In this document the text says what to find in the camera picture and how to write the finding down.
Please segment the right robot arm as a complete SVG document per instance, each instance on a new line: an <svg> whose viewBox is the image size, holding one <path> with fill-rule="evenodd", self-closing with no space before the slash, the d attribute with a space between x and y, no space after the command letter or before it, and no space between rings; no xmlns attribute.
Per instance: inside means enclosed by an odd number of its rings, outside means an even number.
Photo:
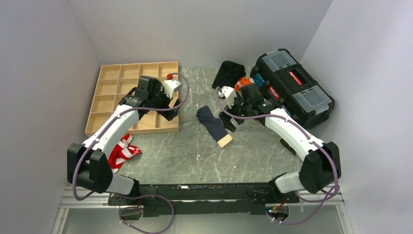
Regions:
<svg viewBox="0 0 413 234"><path fill-rule="evenodd" d="M330 184L334 189L327 192L333 196L339 191L341 176L338 146L334 142L325 143L301 127L275 99L265 99L256 84L243 86L240 91L224 86L215 89L216 98L226 101L222 108L224 126L231 131L238 124L254 119L275 132L283 145L295 153L301 161L301 168L293 173L284 173L272 179L268 189L269 198L281 202L287 193L308 191L315 194Z"/></svg>

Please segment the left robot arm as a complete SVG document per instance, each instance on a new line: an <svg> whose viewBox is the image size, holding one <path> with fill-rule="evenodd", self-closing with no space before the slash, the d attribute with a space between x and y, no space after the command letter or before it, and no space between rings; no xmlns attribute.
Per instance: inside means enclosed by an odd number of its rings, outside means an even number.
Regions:
<svg viewBox="0 0 413 234"><path fill-rule="evenodd" d="M149 111L156 111L171 121L178 115L183 101L169 104L182 84L179 73L170 73L165 81L141 76L138 85L119 101L114 113L81 144L73 143L67 150L67 180L72 187L80 186L95 193L121 194L125 203L135 204L140 198L139 181L114 173L109 157L116 144L129 128L137 124Z"/></svg>

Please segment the navy underwear beige waistband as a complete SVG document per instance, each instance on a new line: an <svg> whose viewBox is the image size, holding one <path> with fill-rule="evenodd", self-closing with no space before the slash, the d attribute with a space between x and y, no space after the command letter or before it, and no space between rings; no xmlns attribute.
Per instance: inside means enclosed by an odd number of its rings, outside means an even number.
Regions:
<svg viewBox="0 0 413 234"><path fill-rule="evenodd" d="M221 120L213 115L208 106L198 109L196 116L220 148L225 147L233 140L233 137L224 128Z"/></svg>

